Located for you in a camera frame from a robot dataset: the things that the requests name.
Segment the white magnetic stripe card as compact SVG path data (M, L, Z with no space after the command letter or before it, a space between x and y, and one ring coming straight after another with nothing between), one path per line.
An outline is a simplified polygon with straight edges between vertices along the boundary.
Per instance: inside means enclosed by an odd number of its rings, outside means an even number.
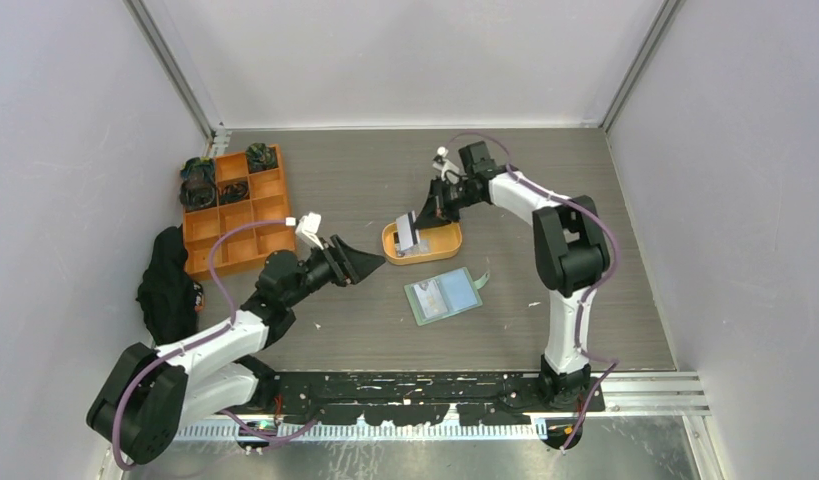
M416 228L416 212L414 210L399 216L395 220L396 232L400 236L399 251L410 249L419 243L419 232Z

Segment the orange oval tray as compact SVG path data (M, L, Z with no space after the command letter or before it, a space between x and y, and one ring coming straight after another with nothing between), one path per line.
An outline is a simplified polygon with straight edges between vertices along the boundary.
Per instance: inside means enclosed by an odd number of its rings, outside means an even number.
M397 266L428 263L455 257L463 243L459 223L421 230L418 250L416 253L411 254L398 254L396 235L397 227L394 223L390 223L383 229L381 241L387 261Z

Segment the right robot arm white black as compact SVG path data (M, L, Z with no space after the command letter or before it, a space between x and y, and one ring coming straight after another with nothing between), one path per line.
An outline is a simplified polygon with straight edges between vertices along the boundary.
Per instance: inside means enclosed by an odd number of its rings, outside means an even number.
M614 272L615 239L591 197L556 193L511 164L498 164L483 141L460 148L458 156L454 163L446 147L436 150L437 175L414 224L427 230L457 223L463 209L487 203L531 227L536 271L550 295L537 388L547 407L565 410L590 389L590 313L597 289Z

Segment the green card holder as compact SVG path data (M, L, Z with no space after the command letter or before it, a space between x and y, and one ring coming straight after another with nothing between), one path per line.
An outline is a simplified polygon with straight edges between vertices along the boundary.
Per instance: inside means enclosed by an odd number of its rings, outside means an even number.
M480 296L480 290L487 284L489 278L489 270L486 270L478 278L473 278L470 271L466 267L463 267L425 279L435 279L438 282L447 304L447 312L445 314L428 320L421 318L420 308L417 304L415 294L412 291L413 284L424 280L405 285L404 293L406 294L415 323L418 326L425 326L481 307L483 301Z

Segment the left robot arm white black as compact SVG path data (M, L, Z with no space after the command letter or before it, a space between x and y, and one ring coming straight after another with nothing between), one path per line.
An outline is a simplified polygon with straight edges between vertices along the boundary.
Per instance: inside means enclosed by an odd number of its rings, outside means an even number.
M359 284L385 262L337 235L306 259L271 253L254 293L226 320L167 345L126 348L89 407L87 426L110 442L127 470L152 462L181 429L222 410L267 411L277 397L274 373L255 354L289 330L302 300L328 284Z

